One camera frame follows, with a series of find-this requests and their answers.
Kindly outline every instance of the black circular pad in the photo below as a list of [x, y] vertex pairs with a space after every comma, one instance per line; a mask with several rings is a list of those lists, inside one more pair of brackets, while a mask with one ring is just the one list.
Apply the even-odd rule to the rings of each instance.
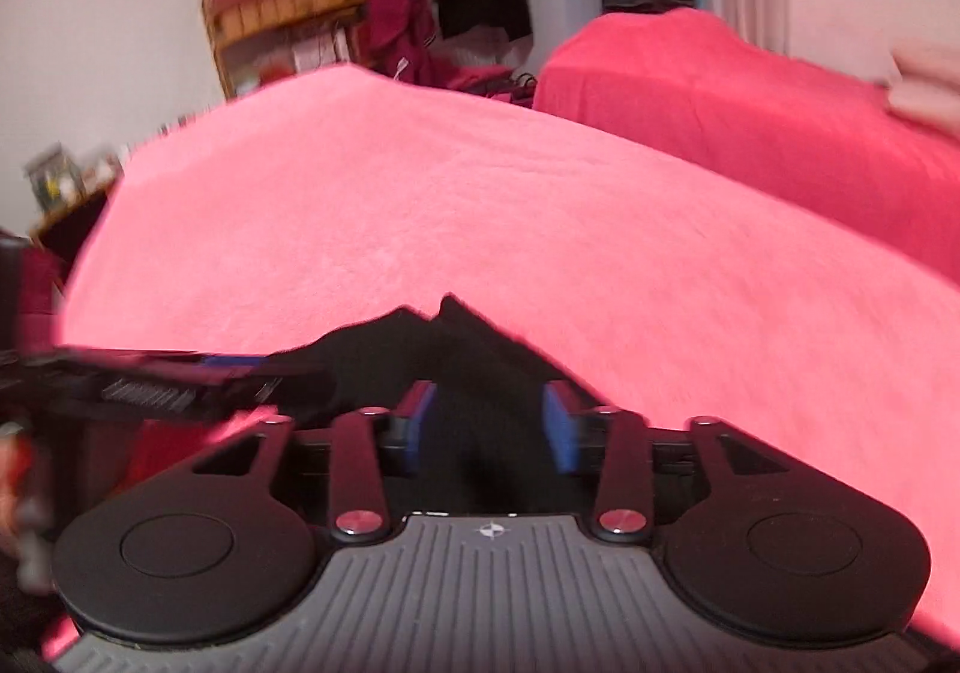
[[85, 513], [56, 544], [54, 578], [85, 629], [189, 646], [286, 609], [315, 572], [313, 534], [250, 477], [163, 475]]
[[233, 548], [233, 533], [216, 518], [171, 513], [141, 521], [120, 543], [134, 570], [157, 578], [186, 578], [218, 566]]
[[710, 494], [666, 532], [666, 573], [693, 608], [790, 645], [850, 643], [906, 626], [930, 568], [909, 521], [836, 481], [789, 490], [769, 476], [745, 481]]
[[747, 544], [762, 563], [803, 576], [838, 573], [853, 564], [862, 548], [848, 525], [813, 513], [781, 513], [757, 521]]

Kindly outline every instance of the gray ribbed platform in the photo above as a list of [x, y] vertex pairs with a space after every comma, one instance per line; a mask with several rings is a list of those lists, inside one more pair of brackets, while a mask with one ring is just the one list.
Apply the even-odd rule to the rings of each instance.
[[713, 628], [641, 549], [592, 542], [572, 518], [412, 518], [391, 542], [338, 553], [315, 590], [243, 641], [182, 652], [86, 636], [64, 673], [901, 673], [895, 636], [781, 651]]

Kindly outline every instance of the bed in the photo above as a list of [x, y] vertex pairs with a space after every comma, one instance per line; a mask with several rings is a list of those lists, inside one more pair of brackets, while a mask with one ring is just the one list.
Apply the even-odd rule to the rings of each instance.
[[60, 339], [269, 353], [448, 291], [656, 426], [720, 415], [902, 510], [960, 631], [960, 292], [627, 139], [348, 65], [271, 86], [136, 151]]
[[744, 43], [718, 17], [607, 14], [561, 46], [535, 107], [632, 139], [960, 280], [960, 143], [885, 90]]

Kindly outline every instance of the silver screw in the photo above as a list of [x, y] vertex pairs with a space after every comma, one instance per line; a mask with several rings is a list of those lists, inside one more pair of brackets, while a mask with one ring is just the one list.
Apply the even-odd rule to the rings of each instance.
[[372, 510], [348, 510], [337, 516], [337, 529], [347, 534], [371, 534], [383, 526], [383, 518]]
[[633, 534], [647, 526], [647, 518], [639, 510], [608, 510], [600, 516], [600, 526], [613, 534]]

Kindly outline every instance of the maroon garment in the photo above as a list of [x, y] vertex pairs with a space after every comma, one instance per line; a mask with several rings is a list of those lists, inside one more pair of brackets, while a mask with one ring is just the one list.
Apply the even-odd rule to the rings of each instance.
[[0, 229], [0, 352], [52, 348], [58, 276], [56, 256]]
[[368, 0], [371, 52], [402, 82], [439, 86], [427, 43], [436, 34], [430, 0]]

